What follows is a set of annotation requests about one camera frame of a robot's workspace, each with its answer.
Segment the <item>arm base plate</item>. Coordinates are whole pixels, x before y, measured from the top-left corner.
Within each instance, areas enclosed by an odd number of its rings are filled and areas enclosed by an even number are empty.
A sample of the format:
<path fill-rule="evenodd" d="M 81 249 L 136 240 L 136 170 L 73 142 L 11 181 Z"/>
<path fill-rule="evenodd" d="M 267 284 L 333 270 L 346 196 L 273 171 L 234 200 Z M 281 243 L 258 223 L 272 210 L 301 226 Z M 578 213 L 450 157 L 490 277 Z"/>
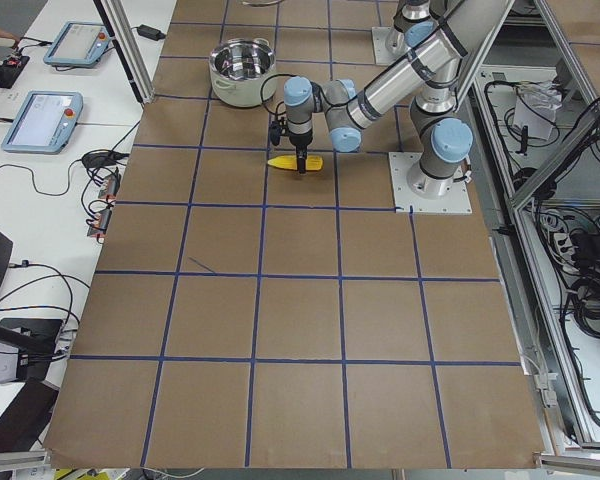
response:
<path fill-rule="evenodd" d="M 406 33 L 393 27 L 373 27 L 371 35 L 375 63 L 379 66 L 392 64 L 409 49 Z"/>
<path fill-rule="evenodd" d="M 470 215 L 471 202 L 462 168 L 447 179 L 428 177 L 420 165 L 420 152 L 388 154 L 394 210 L 425 215 Z"/>

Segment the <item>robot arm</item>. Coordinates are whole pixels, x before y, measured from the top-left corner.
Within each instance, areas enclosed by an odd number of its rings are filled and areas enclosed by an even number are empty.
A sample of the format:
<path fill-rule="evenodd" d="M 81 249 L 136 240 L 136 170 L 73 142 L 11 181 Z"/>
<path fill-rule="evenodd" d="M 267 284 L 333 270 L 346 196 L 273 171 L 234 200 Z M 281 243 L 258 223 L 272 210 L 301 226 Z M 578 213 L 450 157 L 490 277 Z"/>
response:
<path fill-rule="evenodd" d="M 497 31 L 512 7 L 509 1 L 401 1 L 386 42 L 396 60 L 361 90 L 350 80 L 318 84 L 294 76 L 284 84 L 285 120 L 269 130 L 295 148 L 291 167 L 305 173 L 313 140 L 313 116 L 326 119 L 335 151 L 359 149 L 362 133 L 406 97 L 423 152 L 407 173 L 418 196 L 438 199 L 454 181 L 473 144 L 471 129 L 457 118 L 457 87 L 463 61 Z"/>
<path fill-rule="evenodd" d="M 399 0 L 393 27 L 384 46 L 392 55 L 402 55 L 426 38 L 435 21 L 446 11 L 447 1 Z"/>

